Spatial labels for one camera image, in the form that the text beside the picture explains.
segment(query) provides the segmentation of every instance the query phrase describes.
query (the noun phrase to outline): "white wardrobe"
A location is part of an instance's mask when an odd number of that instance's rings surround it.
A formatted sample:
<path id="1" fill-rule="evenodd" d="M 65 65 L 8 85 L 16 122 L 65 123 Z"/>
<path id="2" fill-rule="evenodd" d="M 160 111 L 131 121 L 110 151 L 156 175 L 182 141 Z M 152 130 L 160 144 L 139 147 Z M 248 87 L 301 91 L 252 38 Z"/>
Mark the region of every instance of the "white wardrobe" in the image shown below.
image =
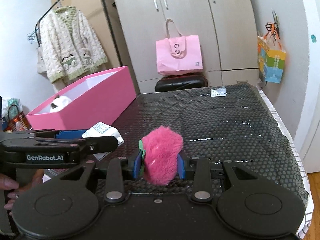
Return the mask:
<path id="1" fill-rule="evenodd" d="M 172 19 L 183 35 L 199 35 L 209 86 L 258 79 L 257 32 L 250 0 L 115 0 L 141 93 L 162 78 L 156 41 Z M 171 36 L 177 36 L 169 24 Z"/>

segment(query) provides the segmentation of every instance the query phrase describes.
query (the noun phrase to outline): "fuzzy sweater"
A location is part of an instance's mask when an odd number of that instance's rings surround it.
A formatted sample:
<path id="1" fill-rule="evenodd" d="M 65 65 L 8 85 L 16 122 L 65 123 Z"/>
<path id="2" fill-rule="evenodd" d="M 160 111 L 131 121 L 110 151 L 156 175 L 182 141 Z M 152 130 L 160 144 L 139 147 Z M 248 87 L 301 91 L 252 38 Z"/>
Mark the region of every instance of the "fuzzy sweater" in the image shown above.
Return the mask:
<path id="1" fill-rule="evenodd" d="M 75 7 L 49 12 L 40 23 L 43 59 L 49 80 L 73 80 L 97 72 L 107 57 L 84 14 Z"/>

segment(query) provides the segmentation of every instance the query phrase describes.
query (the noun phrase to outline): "pink tote bag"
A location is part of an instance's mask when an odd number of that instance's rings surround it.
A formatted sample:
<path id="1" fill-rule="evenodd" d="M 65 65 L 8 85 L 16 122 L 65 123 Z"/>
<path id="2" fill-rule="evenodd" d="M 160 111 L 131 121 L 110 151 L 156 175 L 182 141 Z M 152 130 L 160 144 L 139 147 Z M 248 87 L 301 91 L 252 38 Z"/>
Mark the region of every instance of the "pink tote bag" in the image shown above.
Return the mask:
<path id="1" fill-rule="evenodd" d="M 198 35 L 183 36 L 177 29 L 179 36 L 171 38 L 167 19 L 165 29 L 167 38 L 156 41 L 157 69 L 163 76 L 183 75 L 199 72 L 203 69 L 200 42 Z"/>

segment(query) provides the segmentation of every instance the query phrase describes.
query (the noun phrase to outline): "black bubble wrap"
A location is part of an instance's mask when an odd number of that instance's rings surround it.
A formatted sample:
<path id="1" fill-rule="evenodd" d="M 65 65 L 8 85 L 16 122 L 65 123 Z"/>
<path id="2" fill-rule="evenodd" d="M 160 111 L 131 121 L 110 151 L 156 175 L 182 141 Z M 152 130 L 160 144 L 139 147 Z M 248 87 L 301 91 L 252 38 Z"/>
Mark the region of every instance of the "black bubble wrap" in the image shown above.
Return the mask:
<path id="1" fill-rule="evenodd" d="M 124 139 L 115 152 L 102 161 L 126 156 L 138 148 L 139 140 L 160 125 L 183 137 L 182 151 L 189 157 L 240 162 L 256 173 L 299 195 L 306 204 L 300 169 L 286 136 L 261 98 L 248 84 L 226 86 L 227 95 L 211 97 L 211 89 L 196 88 L 137 95 L 135 101 L 112 124 Z M 176 177 L 167 186 L 145 180 L 125 181 L 125 190 L 137 193 L 191 193 L 193 181 Z M 98 184 L 102 195 L 104 181 Z M 219 180 L 212 180 L 213 193 L 220 196 Z"/>

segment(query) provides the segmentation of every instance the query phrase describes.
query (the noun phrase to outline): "human hand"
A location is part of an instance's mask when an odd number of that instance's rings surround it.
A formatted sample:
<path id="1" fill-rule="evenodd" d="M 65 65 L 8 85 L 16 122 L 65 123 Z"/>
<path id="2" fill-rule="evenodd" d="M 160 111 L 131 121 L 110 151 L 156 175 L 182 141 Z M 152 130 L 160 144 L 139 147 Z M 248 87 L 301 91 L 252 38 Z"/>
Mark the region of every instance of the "human hand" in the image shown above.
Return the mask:
<path id="1" fill-rule="evenodd" d="M 18 189 L 19 183 L 4 174 L 0 174 L 0 189 L 12 190 Z"/>
<path id="2" fill-rule="evenodd" d="M 4 205 L 4 208 L 7 209 L 7 210 L 11 210 L 15 200 L 21 194 L 23 194 L 27 190 L 29 190 L 29 189 L 31 189 L 31 188 L 39 185 L 39 184 L 42 184 L 43 183 L 43 181 L 42 181 L 43 175 L 44 175 L 44 170 L 42 170 L 42 169 L 37 170 L 36 173 L 32 177 L 32 181 L 29 184 L 27 184 L 27 185 L 25 185 L 24 187 L 21 187 L 21 188 L 18 188 L 18 187 L 17 188 L 12 188 L 12 189 L 15 189 L 15 190 L 8 194 L 8 197 L 11 198 L 11 199 L 8 201 L 8 203 L 6 205 Z"/>

